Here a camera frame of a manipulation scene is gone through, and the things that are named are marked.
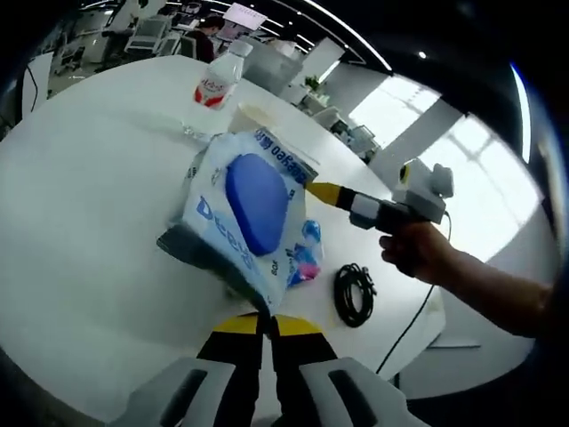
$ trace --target white bottle cap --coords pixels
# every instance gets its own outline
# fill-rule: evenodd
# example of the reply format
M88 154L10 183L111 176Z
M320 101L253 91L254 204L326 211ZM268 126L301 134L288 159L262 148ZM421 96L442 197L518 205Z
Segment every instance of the white bottle cap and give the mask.
M234 40L229 45L229 51L237 56L244 58L252 51L252 46L242 40Z

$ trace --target computer monitor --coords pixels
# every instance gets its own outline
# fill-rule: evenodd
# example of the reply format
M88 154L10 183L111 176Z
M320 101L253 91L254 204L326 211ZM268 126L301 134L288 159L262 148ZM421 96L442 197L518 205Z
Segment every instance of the computer monitor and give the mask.
M255 30L260 27L267 17L262 13L258 13L253 9L243 6L242 4L233 3L229 7L228 11L225 12L223 18Z

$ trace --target ceiling light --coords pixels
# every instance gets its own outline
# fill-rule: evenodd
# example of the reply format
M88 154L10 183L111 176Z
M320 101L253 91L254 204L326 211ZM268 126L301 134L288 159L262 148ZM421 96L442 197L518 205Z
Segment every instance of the ceiling light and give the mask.
M102 0L101 2L97 2L97 3L93 3L93 4L89 4L85 7L82 7L81 9L79 9L80 11L84 11L85 9L91 9L92 7L98 6L99 4L105 4L108 3L112 0Z
M383 66L385 68L387 68L389 71L392 70L392 68L390 67L390 65L388 64L388 62L383 59L383 57L375 50L373 49L373 46L371 46L369 43L367 43L367 41L361 37L352 27L350 27L346 22L344 22L343 20L341 20L340 18L338 18L336 15L334 15L333 13L329 12L328 10L326 10L324 7L322 7L320 4L313 2L312 0L304 0L305 3L310 4L312 7L314 7L315 9L318 9L320 12L322 12L324 15L328 16L329 18L331 18L332 20L335 20L337 23L339 23L340 25L342 25L352 36L354 36L357 40L359 40L359 42L361 44L363 44L365 47L367 47L367 49L373 54L373 56L375 56L378 60L381 61L381 63L383 64Z
M259 26L259 28L264 29L265 31L267 31L267 32L269 32L269 33L271 33L271 34L274 34L274 35L277 36L277 37L280 37L280 36L281 36L280 34L278 34L277 32L273 31L272 29L268 29L268 28L266 28L266 27L263 27L262 25Z
M530 117L530 103L527 99L524 81L517 73L514 64L510 64L514 80L516 81L517 96L519 97L519 108L522 112L522 158L526 163L530 163L530 154L532 152L532 123Z
M204 1L209 2L209 3L223 4L224 6L231 6L231 4L229 4L229 3L219 2L218 0L204 0Z
M291 6L289 6L287 3L283 3L280 0L273 0L274 3L276 4L280 4L281 6L287 8L288 10L292 11L292 12L296 12L296 9L293 9ZM333 33L329 28L325 27L324 25L322 25L320 22L318 22L317 20L313 20L312 18L310 18L308 15L303 15L304 18L306 18L307 20L309 20L310 22L312 22L314 25L316 25L317 27L321 28L323 31L325 31L326 33L328 33L332 38L334 38L335 40L337 40L339 42L339 44L344 45L346 42L344 42L341 37L339 37L337 34ZM349 48L350 51L356 55L358 57L358 61L352 61L355 64L358 65L365 65L366 62L364 60L364 58L362 58L362 55L360 55L358 52L356 52L354 49Z
M269 18L267 18L267 21L272 22L272 23L275 24L277 27L280 27L280 28L284 28L284 27L285 27L283 24L279 24L279 23L276 22L275 20L270 20Z
M320 78L318 78L318 83L324 82L324 81L326 80L326 78L327 78L328 76L330 76L330 75L332 74L332 72L334 71L334 69L335 69L336 67L338 67L339 65L340 65L340 60L337 60L336 62L334 62L334 63L330 66L330 68L328 68L328 69L324 72L324 74L323 74L322 76L320 76Z
M314 43L312 43L310 40L308 40L306 37L301 36L300 34L296 35L300 40L305 41L306 43L310 44L311 46L316 46Z

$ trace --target blue plastic lid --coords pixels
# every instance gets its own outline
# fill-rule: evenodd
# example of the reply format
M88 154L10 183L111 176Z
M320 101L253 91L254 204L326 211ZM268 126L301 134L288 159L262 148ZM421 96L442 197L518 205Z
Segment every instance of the blue plastic lid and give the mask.
M256 154L236 157L228 166L225 192L252 254L275 252L288 208L288 191L280 173Z

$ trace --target office desk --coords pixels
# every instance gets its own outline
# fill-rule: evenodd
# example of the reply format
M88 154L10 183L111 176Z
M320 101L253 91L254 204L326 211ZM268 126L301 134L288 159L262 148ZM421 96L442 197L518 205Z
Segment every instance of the office desk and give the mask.
M251 310L228 299L213 274L156 246L198 150L180 120L204 67L169 56L105 71L47 101L0 144L0 344L45 390L103 421L161 369L196 355L215 325ZM220 128L239 101L277 117L276 131L320 163L320 181L389 196L334 136L247 81L219 113ZM312 196L307 211L322 224L323 272L289 291L280 312L319 324L340 357L375 369L429 287L381 260L379 232L351 226ZM378 291L358 329L341 323L332 300L333 274L349 262L368 266ZM435 292L382 376L407 365L444 324ZM275 413L269 361L260 383L258 413Z

